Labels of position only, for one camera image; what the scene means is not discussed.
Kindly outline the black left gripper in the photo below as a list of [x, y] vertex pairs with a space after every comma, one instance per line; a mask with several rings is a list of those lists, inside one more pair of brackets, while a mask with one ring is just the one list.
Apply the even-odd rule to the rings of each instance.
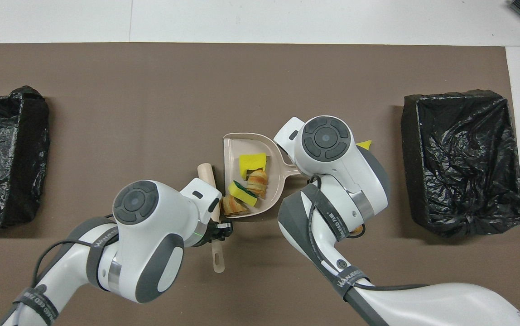
[[229, 219], [218, 221], [210, 220], [206, 226], [203, 243], [212, 243], [213, 240], [225, 241], [234, 231], [233, 223]]

